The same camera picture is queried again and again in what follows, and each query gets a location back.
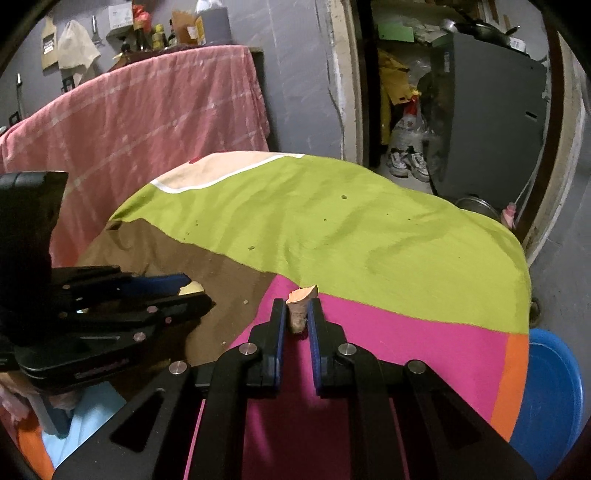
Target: colorful tablecloth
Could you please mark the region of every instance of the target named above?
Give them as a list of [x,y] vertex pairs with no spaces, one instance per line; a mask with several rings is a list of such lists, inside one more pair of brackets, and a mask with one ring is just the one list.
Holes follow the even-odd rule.
[[[213,154],[133,195],[80,263],[200,282],[216,306],[187,338],[192,364],[244,341],[274,298],[317,284],[348,341],[385,361],[426,361],[511,436],[527,264],[503,226],[445,200],[329,158]],[[249,403],[244,478],[348,478],[346,403],[315,396],[308,340],[289,337],[284,362],[279,399]]]

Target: brown fabric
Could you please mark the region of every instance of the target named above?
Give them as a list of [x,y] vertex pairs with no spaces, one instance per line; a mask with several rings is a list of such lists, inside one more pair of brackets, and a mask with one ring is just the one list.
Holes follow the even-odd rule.
[[[182,244],[142,219],[110,223],[78,264],[119,265],[142,275],[183,272],[198,281],[216,305],[186,339],[185,355],[192,365],[217,360],[254,320],[275,277],[196,245]],[[185,333],[177,337],[184,338]],[[174,352],[174,341],[169,345]],[[158,349],[164,349],[160,341]]]

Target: white shoe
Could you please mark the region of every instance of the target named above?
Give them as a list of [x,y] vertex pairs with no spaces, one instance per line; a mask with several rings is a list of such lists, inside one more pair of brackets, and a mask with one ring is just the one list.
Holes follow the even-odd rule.
[[425,162],[425,158],[423,157],[422,153],[414,153],[414,149],[410,149],[403,156],[404,161],[410,171],[417,180],[428,182],[429,181],[429,172],[427,170],[427,162]]
[[403,158],[405,155],[406,154],[404,152],[400,152],[393,148],[388,154],[388,159],[386,160],[386,166],[390,170],[390,173],[395,177],[402,179],[408,177],[408,167]]

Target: green fabric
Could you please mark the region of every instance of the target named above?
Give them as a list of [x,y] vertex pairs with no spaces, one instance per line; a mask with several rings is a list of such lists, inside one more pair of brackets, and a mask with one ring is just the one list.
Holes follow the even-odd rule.
[[283,157],[204,189],[170,194],[149,184],[112,217],[138,218],[322,293],[424,320],[528,332],[530,278],[509,231],[351,163]]

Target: pink towel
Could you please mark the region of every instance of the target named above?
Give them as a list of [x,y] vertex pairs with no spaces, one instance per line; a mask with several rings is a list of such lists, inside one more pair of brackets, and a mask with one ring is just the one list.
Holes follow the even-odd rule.
[[62,95],[0,138],[0,173],[70,173],[51,243],[54,265],[70,266],[139,188],[196,157],[268,151],[268,134],[248,48],[197,48]]

